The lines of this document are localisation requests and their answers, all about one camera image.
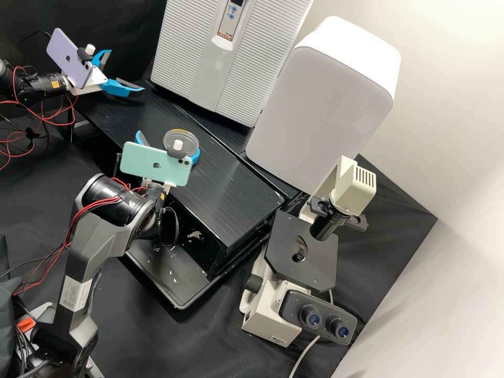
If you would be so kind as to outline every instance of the label sticker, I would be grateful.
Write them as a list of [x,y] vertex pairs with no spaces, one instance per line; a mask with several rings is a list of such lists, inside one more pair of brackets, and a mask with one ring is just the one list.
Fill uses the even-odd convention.
[[270,336],[269,341],[272,341],[272,342],[274,342],[275,344],[278,344],[278,345],[286,345],[287,344],[286,341],[284,341],[282,339],[279,339],[279,338],[277,338],[277,337],[275,337],[273,335]]
[[65,276],[59,304],[73,312],[82,310],[88,300],[92,283],[92,279],[80,283],[71,277]]

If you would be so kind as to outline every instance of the white device cover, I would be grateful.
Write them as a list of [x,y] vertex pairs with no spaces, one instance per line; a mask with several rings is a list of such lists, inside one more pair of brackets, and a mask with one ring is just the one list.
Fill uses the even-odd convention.
[[312,3],[167,0],[151,80],[253,127]]
[[391,45],[328,17],[291,52],[247,155],[314,194],[339,156],[355,158],[390,111],[401,63]]

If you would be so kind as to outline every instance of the ribbed white panel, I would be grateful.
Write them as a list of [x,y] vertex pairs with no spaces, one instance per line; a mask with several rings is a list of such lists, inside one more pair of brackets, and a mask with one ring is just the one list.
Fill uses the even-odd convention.
[[216,111],[254,126],[311,0],[257,0]]
[[188,97],[218,0],[168,0],[151,80]]

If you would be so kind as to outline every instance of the gray cable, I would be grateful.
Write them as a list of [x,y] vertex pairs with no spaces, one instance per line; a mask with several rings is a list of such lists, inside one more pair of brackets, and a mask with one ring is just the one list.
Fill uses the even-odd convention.
[[[328,290],[329,292],[329,302],[331,304],[334,304],[333,303],[333,299],[332,299],[332,291],[331,290]],[[294,367],[292,368],[292,370],[290,371],[290,374],[289,374],[289,378],[293,378],[294,377],[294,374],[296,373],[296,370],[298,369],[298,366],[299,364],[301,363],[301,360],[303,359],[303,357],[305,356],[305,354],[308,353],[308,351],[311,349],[312,346],[315,345],[315,343],[317,341],[319,341],[319,338],[320,336],[315,336],[315,338],[307,345],[307,347],[301,352],[301,354],[299,355],[298,357],[298,360],[296,361],[296,363],[294,364]]]
[[49,363],[51,363],[51,360],[45,360],[40,365],[37,365],[33,369],[31,369],[30,371],[28,371],[22,375],[19,375],[17,378],[29,378],[29,377],[33,376],[34,374],[36,374],[40,369],[42,369],[44,366],[48,365]]

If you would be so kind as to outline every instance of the microscope power cable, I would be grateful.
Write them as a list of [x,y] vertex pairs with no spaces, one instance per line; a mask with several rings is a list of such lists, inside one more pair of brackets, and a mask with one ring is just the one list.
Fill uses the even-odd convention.
[[[329,302],[331,304],[334,304],[333,303],[333,299],[332,299],[332,291],[328,290],[328,293],[329,293]],[[319,341],[319,338],[320,338],[320,336],[315,336],[315,338],[301,352],[301,354],[298,357],[298,360],[296,361],[296,363],[292,367],[292,370],[290,371],[289,378],[293,378],[294,377],[294,374],[296,373],[296,370],[298,369],[298,366],[301,363],[302,359],[305,357],[305,354],[307,354],[308,351],[311,349],[311,347],[314,346],[317,341]]]

